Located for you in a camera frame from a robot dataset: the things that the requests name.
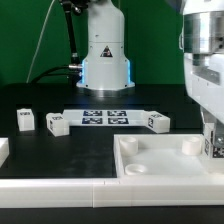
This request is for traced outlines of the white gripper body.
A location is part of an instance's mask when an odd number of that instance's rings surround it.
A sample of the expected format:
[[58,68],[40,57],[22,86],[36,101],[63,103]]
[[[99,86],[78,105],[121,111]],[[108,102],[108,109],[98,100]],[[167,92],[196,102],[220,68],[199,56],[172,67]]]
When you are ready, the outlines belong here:
[[184,55],[184,76],[188,95],[224,124],[224,54],[213,54],[201,66],[193,55]]

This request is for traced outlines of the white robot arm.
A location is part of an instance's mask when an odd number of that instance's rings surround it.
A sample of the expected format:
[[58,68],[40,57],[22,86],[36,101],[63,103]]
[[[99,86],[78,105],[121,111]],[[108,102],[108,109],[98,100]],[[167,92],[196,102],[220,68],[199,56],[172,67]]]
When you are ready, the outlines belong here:
[[[183,51],[188,95],[224,124],[224,0],[178,0],[183,15]],[[79,88],[117,92],[132,88],[124,55],[124,15],[111,0],[90,0],[88,54]]]

